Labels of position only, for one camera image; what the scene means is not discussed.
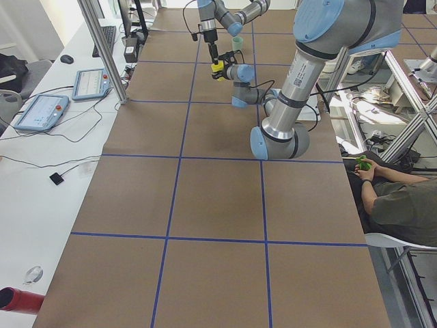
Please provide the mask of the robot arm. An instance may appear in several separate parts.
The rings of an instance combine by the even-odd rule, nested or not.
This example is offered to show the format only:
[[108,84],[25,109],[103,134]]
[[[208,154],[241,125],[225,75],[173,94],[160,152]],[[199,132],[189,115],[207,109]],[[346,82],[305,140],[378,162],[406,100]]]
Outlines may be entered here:
[[223,1],[204,0],[197,1],[200,19],[200,32],[213,64],[219,63],[219,53],[216,46],[218,40],[216,22],[233,37],[237,36],[245,24],[250,23],[258,16],[266,13],[270,7],[269,0],[254,0],[246,7],[231,13]]
[[233,106],[261,104],[268,112],[251,130],[255,158],[292,159],[305,153],[309,133],[297,119],[325,63],[342,48],[370,55],[397,46],[403,7],[403,1],[303,1],[293,26],[296,53],[278,91],[252,90],[250,65],[224,66],[219,76],[234,83]]

